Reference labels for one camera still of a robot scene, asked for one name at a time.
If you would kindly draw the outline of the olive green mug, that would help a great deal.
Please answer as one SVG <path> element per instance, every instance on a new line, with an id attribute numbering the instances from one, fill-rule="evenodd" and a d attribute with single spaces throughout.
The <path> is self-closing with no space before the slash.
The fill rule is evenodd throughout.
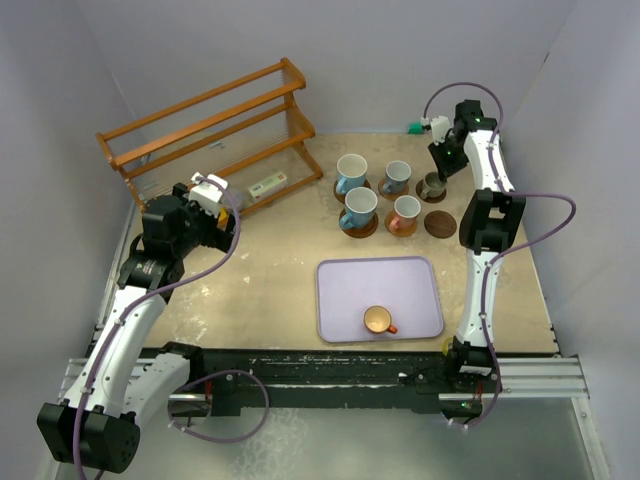
<path id="1" fill-rule="evenodd" d="M 435 200 L 446 193 L 446 181 L 440 178 L 438 172 L 430 172 L 425 175 L 422 180 L 422 186 L 419 189 L 421 199 Z"/>

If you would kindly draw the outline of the dark walnut coaster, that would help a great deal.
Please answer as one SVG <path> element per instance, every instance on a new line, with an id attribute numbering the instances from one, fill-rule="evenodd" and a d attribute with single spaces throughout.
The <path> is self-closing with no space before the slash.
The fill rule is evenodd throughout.
<path id="1" fill-rule="evenodd" d="M 439 203 L 446 198 L 446 185 L 435 183 L 428 184 L 425 179 L 420 180 L 415 188 L 416 195 L 426 203 Z"/>
<path id="2" fill-rule="evenodd" d="M 456 233 L 457 222 L 450 213 L 434 210 L 425 216 L 424 228 L 433 237 L 446 239 Z"/>

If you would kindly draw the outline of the white mug grey-blue handle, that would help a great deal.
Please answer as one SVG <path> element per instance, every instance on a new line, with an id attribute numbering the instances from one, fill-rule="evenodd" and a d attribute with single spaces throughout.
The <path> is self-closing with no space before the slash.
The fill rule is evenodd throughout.
<path id="1" fill-rule="evenodd" d="M 412 174 L 408 163 L 401 160 L 391 161 L 385 169 L 385 190 L 397 193 L 404 183 L 408 183 Z"/>

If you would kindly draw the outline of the white mug orange handle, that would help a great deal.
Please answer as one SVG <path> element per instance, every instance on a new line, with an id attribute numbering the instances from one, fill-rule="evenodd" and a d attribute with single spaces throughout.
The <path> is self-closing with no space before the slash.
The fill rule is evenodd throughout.
<path id="1" fill-rule="evenodd" d="M 415 197 L 403 195 L 395 200 L 393 210 L 405 217 L 418 217 L 421 212 L 421 204 Z"/>

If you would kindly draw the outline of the light wooden coaster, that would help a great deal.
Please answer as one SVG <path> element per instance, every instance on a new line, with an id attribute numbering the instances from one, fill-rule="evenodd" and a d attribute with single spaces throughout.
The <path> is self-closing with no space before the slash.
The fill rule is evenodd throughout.
<path id="1" fill-rule="evenodd" d="M 385 227 L 389 233 L 396 237 L 409 237 L 417 230 L 417 216 L 405 217 L 395 210 L 390 211 L 385 217 Z"/>
<path id="2" fill-rule="evenodd" d="M 386 191 L 385 190 L 385 185 L 386 185 L 386 179 L 385 178 L 381 178 L 379 180 L 379 182 L 378 182 L 377 188 L 378 188 L 379 194 L 383 198 L 385 198 L 385 199 L 387 199 L 389 201 L 395 201 L 400 196 L 407 195 L 409 193 L 409 184 L 408 183 L 404 183 L 402 185 L 402 189 L 397 193 Z"/>

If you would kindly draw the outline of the white mug blue handle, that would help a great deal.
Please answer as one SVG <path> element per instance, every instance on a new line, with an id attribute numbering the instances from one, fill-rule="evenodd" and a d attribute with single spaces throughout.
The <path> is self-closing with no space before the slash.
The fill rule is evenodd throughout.
<path id="1" fill-rule="evenodd" d="M 364 227 L 375 214 L 377 205 L 378 198 L 373 190 L 361 190 L 355 198 L 345 201 L 345 213 L 339 220 L 340 228 Z"/>

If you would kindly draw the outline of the large light blue mug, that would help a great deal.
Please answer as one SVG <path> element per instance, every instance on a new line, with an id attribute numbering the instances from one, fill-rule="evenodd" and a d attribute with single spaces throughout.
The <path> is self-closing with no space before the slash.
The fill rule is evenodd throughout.
<path id="1" fill-rule="evenodd" d="M 350 190 L 365 185 L 368 163 L 358 154 L 345 154 L 336 164 L 337 183 L 334 192 L 346 195 Z"/>

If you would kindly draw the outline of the ringed brown wooden coaster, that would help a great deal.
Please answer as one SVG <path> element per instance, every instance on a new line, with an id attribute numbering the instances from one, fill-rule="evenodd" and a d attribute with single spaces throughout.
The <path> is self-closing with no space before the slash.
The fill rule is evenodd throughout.
<path id="1" fill-rule="evenodd" d="M 350 179 L 341 178 L 334 182 L 333 195 L 338 202 L 344 204 L 351 197 L 355 198 L 361 190 L 369 189 L 370 187 L 371 185 L 367 179 L 358 180 L 354 183 Z"/>

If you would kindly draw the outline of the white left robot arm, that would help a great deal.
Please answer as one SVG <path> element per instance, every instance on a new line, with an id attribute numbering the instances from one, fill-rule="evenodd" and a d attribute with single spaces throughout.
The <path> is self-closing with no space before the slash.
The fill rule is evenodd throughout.
<path id="1" fill-rule="evenodd" d="M 238 203 L 227 181 L 195 174 L 150 200 L 142 231 L 120 268 L 108 320 L 91 355 L 62 399 L 46 403 L 37 426 L 53 458 L 75 467 L 119 474 L 131 464 L 142 429 L 180 388 L 194 392 L 206 378 L 199 348 L 169 344 L 139 376 L 144 342 L 174 289 L 188 284 L 184 260 L 198 246 L 231 256 L 239 241 Z"/>

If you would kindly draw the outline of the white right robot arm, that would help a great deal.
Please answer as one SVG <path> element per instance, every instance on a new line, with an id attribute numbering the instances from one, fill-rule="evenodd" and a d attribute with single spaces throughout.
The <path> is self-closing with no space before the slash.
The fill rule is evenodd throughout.
<path id="1" fill-rule="evenodd" d="M 513 246 L 526 201 L 502 191 L 512 186 L 500 157 L 493 167 L 490 153 L 499 152 L 494 136 L 498 122 L 484 115 L 481 102 L 464 100 L 453 120 L 430 121 L 429 152 L 439 179 L 470 167 L 475 191 L 459 225 L 459 243 L 466 249 L 467 282 L 462 318 L 446 353 L 445 380 L 456 391 L 467 391 L 480 377 L 496 374 L 492 358 L 496 288 L 504 259 Z"/>

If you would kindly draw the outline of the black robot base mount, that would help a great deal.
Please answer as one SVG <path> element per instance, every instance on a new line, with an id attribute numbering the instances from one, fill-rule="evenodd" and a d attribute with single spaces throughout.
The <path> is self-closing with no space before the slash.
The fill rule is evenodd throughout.
<path id="1" fill-rule="evenodd" d="M 458 373 L 441 353 L 187 347 L 194 372 L 181 394 L 198 394 L 214 417 L 244 408 L 402 409 L 438 413 L 447 395 L 472 415 L 499 390 L 498 377 Z"/>

